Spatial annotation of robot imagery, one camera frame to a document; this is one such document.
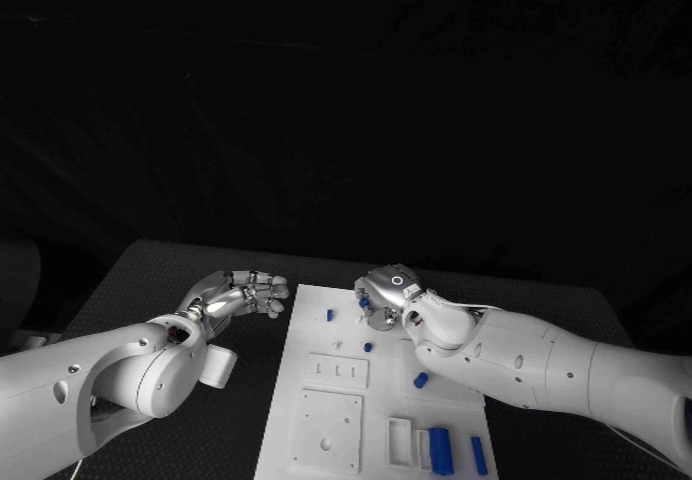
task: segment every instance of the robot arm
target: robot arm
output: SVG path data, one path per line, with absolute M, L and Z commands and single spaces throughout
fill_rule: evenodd
M 46 478 L 170 415 L 197 380 L 223 388 L 236 356 L 207 342 L 286 296 L 282 277 L 216 272 L 174 314 L 0 358 L 0 478 Z
M 692 474 L 692 357 L 594 342 L 543 320 L 452 303 L 402 265 L 356 281 L 377 330 L 400 321 L 425 368 L 519 408 L 589 417 L 643 440 Z

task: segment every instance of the black table surface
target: black table surface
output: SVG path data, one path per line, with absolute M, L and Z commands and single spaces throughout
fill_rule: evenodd
M 278 319 L 259 314 L 237 317 L 214 339 L 239 356 L 226 388 L 197 384 L 170 417 L 121 434 L 83 459 L 77 480 L 253 478 L 297 285 L 351 289 L 377 266 L 148 240 L 129 246 L 63 340 L 171 313 L 191 285 L 216 270 L 284 276 L 291 298 Z M 452 301 L 495 305 L 588 339 L 631 346 L 612 309 L 592 289 L 441 271 L 416 273 L 425 287 Z M 687 478 L 594 420 L 485 400 L 501 480 Z M 72 471 L 69 467 L 49 478 L 69 479 Z

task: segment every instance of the black background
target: black background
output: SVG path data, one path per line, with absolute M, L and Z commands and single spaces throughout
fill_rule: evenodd
M 5 12 L 26 325 L 63 328 L 149 238 L 589 286 L 640 348 L 689 353 L 690 20 L 681 0 Z

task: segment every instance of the blue block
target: blue block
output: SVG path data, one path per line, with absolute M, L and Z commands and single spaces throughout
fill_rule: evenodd
M 425 372 L 421 372 L 413 380 L 415 388 L 422 388 L 426 381 L 428 381 L 428 374 Z
M 480 444 L 480 438 L 471 437 L 472 456 L 475 457 L 475 470 L 478 475 L 487 475 L 485 456 L 483 455 L 483 445 Z
M 429 460 L 432 472 L 438 475 L 454 475 L 454 463 L 451 461 L 449 431 L 445 428 L 431 428 L 429 435 Z

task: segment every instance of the robotic hand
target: robotic hand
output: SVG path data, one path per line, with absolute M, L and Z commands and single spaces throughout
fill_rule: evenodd
M 520 313 L 452 303 L 400 264 L 372 270 L 354 292 L 372 328 L 402 323 L 431 372 L 514 407 L 598 420 L 692 475 L 692 357 L 615 347 Z
M 278 316 L 285 278 L 216 272 L 177 311 L 0 358 L 0 478 L 43 479 L 170 415 L 197 380 L 223 388 L 235 353 L 207 342 L 232 316 Z

